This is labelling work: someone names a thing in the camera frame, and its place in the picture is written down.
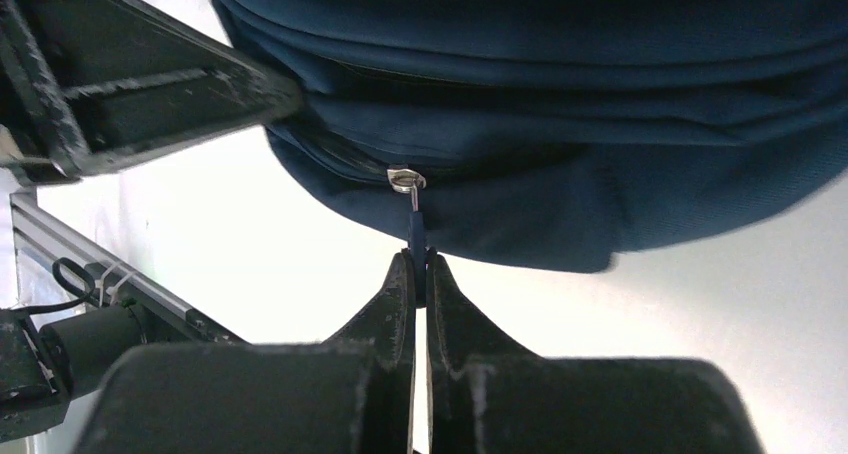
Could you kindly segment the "navy blue backpack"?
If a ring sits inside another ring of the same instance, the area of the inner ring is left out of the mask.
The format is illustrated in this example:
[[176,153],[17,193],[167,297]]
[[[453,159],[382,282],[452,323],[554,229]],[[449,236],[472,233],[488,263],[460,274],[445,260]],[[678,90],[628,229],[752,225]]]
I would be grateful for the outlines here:
[[595,273],[778,215],[847,167],[847,0],[211,0],[293,78],[320,203],[441,251]]

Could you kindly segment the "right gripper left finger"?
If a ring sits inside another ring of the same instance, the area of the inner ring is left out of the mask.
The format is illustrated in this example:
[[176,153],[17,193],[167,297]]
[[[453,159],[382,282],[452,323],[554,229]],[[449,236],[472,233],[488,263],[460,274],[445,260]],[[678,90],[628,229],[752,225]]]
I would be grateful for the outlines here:
[[409,453],[415,371],[413,263],[312,344],[174,343],[123,354],[78,453]]

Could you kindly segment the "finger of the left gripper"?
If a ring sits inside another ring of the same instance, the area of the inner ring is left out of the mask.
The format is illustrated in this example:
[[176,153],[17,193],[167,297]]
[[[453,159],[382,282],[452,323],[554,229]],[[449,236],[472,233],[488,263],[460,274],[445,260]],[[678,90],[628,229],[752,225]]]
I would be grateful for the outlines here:
[[297,83],[141,0],[1,0],[1,165],[113,174],[302,108]]

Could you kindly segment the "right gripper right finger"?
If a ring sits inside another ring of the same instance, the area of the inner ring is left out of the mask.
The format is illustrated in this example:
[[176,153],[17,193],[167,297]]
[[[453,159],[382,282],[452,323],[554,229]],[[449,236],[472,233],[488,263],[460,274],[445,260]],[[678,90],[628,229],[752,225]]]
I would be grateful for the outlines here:
[[427,269],[434,453],[759,453],[736,387],[693,358],[546,358]]

